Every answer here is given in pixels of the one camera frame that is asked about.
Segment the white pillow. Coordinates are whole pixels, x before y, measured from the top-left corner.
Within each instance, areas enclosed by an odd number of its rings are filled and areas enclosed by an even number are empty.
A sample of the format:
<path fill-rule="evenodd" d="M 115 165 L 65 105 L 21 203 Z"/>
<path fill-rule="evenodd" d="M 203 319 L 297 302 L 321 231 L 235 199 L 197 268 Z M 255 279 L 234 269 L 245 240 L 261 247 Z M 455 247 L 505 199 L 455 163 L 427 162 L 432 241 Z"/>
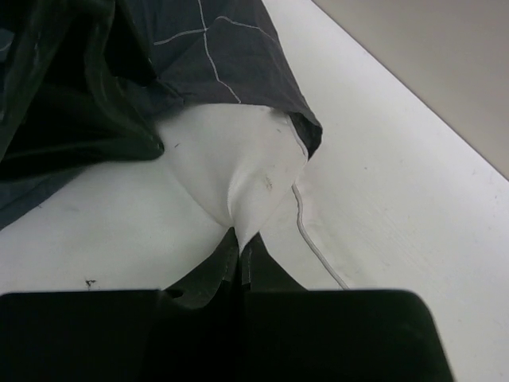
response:
<path fill-rule="evenodd" d="M 244 249 L 308 161 L 290 117 L 246 104 L 200 104 L 157 118 L 176 179 Z"/>

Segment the dark grey checked pillowcase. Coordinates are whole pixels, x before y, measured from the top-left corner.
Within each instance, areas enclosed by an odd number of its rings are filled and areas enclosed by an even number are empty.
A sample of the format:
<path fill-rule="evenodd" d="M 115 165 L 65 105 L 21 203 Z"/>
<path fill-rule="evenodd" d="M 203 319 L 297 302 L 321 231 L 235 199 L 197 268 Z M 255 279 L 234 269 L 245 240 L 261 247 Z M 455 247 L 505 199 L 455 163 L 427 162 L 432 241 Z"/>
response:
<path fill-rule="evenodd" d="M 85 166 L 159 158 L 153 119 L 195 103 L 272 107 L 321 144 L 260 1 L 2 2 L 2 227 Z"/>

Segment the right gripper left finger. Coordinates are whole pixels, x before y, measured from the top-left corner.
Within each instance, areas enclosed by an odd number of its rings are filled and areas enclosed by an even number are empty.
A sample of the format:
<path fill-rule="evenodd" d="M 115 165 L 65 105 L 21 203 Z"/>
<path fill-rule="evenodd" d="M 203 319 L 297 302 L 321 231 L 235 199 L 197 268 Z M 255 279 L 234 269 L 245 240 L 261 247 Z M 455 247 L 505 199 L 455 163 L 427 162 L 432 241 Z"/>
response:
<path fill-rule="evenodd" d="M 214 251 L 204 261 L 165 292 L 186 309 L 206 307 L 223 287 L 235 277 L 239 260 L 239 245 L 234 228 L 229 228 Z"/>

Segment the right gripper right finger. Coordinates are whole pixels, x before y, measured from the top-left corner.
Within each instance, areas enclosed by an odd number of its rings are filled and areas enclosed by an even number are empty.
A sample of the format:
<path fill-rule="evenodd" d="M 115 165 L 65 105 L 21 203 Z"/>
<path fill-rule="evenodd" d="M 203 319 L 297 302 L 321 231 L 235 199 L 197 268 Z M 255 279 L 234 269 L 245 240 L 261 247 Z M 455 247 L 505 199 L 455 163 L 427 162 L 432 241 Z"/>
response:
<path fill-rule="evenodd" d="M 244 290 L 254 292 L 306 291 L 274 260 L 260 233 L 257 233 L 242 251 L 240 279 Z"/>

